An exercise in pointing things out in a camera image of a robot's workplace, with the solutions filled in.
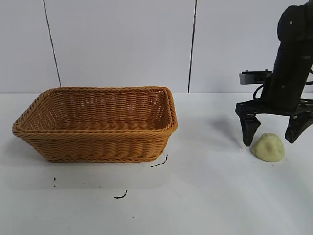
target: black cable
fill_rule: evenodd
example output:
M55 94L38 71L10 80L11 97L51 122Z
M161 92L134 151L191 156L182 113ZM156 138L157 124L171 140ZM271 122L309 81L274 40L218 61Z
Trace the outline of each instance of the black cable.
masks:
M257 98L256 97L256 94L258 93L258 91L261 89L261 88L263 88L264 87L264 84L262 84L261 86L259 86L256 90L255 90L255 92L253 93L253 99L260 99L260 98Z

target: white table surface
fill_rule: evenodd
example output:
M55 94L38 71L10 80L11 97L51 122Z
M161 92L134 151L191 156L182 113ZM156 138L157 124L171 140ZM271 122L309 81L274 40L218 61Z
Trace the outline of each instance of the white table surface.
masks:
M37 95L0 94L1 235L312 234L313 128L289 144L287 117L259 115L286 157L257 159L234 112L251 94L174 94L179 128L142 164L46 161L11 133Z

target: black mark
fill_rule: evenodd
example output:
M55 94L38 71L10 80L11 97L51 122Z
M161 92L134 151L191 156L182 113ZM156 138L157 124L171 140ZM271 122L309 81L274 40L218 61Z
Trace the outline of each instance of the black mark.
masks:
M160 163L160 164L157 164L157 165L152 165L151 167L155 167L155 166L163 165L164 163L166 163L166 161L167 161L167 156L168 156L168 154L166 154L166 158L165 158L165 160L164 160L164 162L163 162L163 163Z
M128 190L126 190L126 191L125 191L125 194L124 194L123 196L121 196L121 197L114 197L114 198L115 198L115 199L121 199L121 198L124 198L124 197L126 196L127 192L128 192Z

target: woven basket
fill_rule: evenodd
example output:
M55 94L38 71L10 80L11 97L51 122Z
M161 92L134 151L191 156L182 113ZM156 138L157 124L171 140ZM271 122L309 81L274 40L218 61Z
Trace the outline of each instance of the woven basket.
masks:
M165 87L54 88L13 124L14 135L54 162L147 162L177 128Z

